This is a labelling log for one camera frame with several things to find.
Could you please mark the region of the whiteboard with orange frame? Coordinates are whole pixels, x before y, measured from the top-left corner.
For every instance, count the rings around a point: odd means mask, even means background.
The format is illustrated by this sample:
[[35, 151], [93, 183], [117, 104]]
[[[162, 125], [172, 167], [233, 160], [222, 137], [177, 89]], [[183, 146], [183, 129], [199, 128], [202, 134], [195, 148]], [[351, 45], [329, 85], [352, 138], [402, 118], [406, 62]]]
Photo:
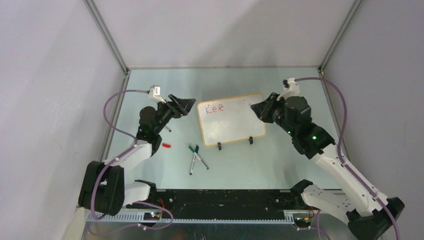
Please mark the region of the whiteboard with orange frame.
[[203, 101], [197, 105], [203, 144], [211, 147], [263, 137], [267, 134], [265, 123], [257, 118], [244, 100], [252, 104], [262, 102], [262, 93]]

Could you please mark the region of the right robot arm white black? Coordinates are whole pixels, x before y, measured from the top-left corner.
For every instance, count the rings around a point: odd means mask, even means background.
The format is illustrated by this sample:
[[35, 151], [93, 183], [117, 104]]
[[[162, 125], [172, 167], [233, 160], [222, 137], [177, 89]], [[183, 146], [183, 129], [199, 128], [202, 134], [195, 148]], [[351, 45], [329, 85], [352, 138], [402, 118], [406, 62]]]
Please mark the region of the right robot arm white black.
[[345, 223], [358, 240], [376, 240], [394, 225], [405, 208], [398, 197], [389, 198], [374, 187], [338, 149], [331, 135], [312, 121], [311, 107], [302, 96], [279, 97], [252, 104], [259, 120], [287, 132], [295, 149], [323, 169], [345, 196], [336, 195], [303, 179], [290, 192], [297, 209], [311, 206]]

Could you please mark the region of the left aluminium corner post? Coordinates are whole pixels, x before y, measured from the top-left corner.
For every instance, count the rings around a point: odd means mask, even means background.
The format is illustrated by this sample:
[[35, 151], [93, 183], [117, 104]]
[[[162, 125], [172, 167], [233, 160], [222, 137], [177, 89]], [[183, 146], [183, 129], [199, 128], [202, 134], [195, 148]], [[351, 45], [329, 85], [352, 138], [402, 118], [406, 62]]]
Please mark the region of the left aluminium corner post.
[[114, 59], [118, 63], [121, 71], [126, 75], [129, 72], [129, 67], [125, 60], [94, 0], [83, 0], [88, 12], [90, 13], [94, 23], [99, 29], [100, 34], [103, 36], [104, 41], [110, 49]]

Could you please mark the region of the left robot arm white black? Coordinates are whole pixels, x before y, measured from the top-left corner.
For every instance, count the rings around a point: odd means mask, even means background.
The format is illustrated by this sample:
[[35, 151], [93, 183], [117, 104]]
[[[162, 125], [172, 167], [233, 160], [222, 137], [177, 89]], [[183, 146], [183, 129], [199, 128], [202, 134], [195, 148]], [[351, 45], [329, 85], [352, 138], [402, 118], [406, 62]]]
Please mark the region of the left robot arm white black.
[[125, 183], [126, 173], [152, 157], [162, 143], [161, 131], [171, 119], [187, 116], [196, 99], [173, 94], [139, 112], [139, 126], [131, 145], [108, 163], [90, 162], [85, 170], [78, 206], [93, 213], [115, 216], [122, 207], [140, 202], [153, 208], [158, 202], [155, 184], [143, 180]]

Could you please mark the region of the right aluminium corner post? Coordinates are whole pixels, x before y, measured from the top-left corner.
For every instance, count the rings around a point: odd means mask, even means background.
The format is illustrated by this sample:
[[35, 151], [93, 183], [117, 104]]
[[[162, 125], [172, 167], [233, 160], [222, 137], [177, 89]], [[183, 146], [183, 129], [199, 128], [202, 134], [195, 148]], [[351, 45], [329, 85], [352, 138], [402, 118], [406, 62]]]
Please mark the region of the right aluminium corner post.
[[347, 15], [343, 19], [339, 29], [336, 32], [334, 39], [332, 40], [328, 50], [326, 51], [323, 60], [321, 61], [321, 64], [318, 67], [319, 73], [322, 76], [324, 75], [326, 67], [328, 66], [330, 60], [332, 59], [332, 56], [336, 52], [339, 44], [341, 43], [345, 33], [347, 32], [348, 28], [353, 22], [354, 17], [356, 16], [363, 2], [364, 2], [363, 0], [354, 0], [353, 4], [349, 8]]

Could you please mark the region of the green marker pen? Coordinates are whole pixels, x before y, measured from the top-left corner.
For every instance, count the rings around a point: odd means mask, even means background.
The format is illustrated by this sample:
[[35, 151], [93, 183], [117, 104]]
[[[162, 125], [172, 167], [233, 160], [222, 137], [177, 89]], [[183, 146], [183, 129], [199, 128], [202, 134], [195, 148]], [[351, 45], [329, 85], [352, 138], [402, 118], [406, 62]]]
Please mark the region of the green marker pen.
[[198, 159], [200, 162], [201, 162], [201, 164], [207, 169], [207, 170], [209, 170], [210, 168], [209, 168], [209, 166], [207, 165], [207, 163], [205, 162], [205, 160], [199, 155], [199, 152], [196, 154], [196, 159]]

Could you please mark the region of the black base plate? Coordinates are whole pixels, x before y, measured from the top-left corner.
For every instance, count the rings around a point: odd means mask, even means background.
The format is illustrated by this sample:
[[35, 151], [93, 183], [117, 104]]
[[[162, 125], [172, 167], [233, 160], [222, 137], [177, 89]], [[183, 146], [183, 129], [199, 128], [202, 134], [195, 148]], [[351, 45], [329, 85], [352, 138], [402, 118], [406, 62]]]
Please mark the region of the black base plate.
[[280, 189], [159, 189], [146, 203], [169, 210], [175, 219], [280, 220], [287, 211], [315, 216], [299, 195]]

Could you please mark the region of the aluminium corner post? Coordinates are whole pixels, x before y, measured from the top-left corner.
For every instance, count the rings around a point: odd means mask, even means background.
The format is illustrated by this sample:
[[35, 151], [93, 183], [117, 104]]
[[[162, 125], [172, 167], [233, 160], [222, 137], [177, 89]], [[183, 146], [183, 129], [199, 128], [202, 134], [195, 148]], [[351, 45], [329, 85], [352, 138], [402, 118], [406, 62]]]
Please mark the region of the aluminium corner post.
[[323, 60], [321, 61], [321, 64], [318, 67], [319, 73], [322, 76], [324, 75], [326, 67], [328, 66], [330, 60], [332, 59], [332, 56], [336, 52], [339, 44], [341, 43], [345, 33], [347, 32], [348, 28], [353, 22], [354, 17], [356, 16], [363, 2], [364, 2], [363, 0], [354, 0], [353, 4], [349, 8], [347, 15], [343, 19], [339, 29], [336, 32], [334, 39], [332, 40], [328, 50], [326, 51]]
[[94, 23], [99, 29], [100, 34], [103, 36], [104, 41], [110, 49], [114, 59], [118, 63], [121, 71], [126, 75], [129, 72], [129, 67], [125, 60], [94, 0], [83, 0], [88, 12], [90, 13]]

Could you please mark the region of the blue marker pen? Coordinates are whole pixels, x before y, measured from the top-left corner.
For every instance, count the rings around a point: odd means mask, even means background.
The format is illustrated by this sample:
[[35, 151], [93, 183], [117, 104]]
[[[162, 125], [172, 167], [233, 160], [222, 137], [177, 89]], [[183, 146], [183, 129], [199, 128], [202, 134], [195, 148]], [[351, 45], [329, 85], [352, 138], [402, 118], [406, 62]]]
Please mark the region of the blue marker pen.
[[193, 170], [194, 170], [194, 164], [195, 164], [195, 161], [196, 161], [196, 158], [197, 158], [197, 153], [199, 151], [199, 146], [196, 145], [195, 148], [193, 148], [191, 145], [189, 145], [188, 148], [193, 153], [193, 158], [192, 158], [192, 161], [191, 161], [191, 166], [190, 166], [190, 171], [189, 171], [189, 174], [192, 175]]

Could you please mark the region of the aluminium frame rail front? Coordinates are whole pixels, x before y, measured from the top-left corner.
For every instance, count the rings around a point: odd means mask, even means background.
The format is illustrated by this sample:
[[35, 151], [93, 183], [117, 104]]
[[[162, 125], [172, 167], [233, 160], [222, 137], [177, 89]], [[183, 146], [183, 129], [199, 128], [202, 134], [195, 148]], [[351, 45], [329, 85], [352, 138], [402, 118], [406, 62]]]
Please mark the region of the aluminium frame rail front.
[[[308, 206], [320, 208], [318, 203], [306, 203], [301, 195], [306, 197], [320, 197], [324, 200], [324, 190], [313, 190], [310, 186], [317, 187], [306, 179], [294, 185], [290, 192], [278, 189], [156, 189], [150, 188], [148, 197], [144, 201], [155, 206], [161, 204], [162, 208], [169, 210], [177, 219], [282, 219], [285, 210], [306, 210]], [[100, 186], [97, 190], [94, 211], [109, 216], [115, 216], [124, 206], [128, 209], [153, 208], [141, 203], [124, 203], [123, 188], [107, 190]], [[342, 211], [342, 217], [359, 216], [358, 207], [354, 210], [353, 201], [347, 197], [336, 199], [330, 203], [337, 211]]]

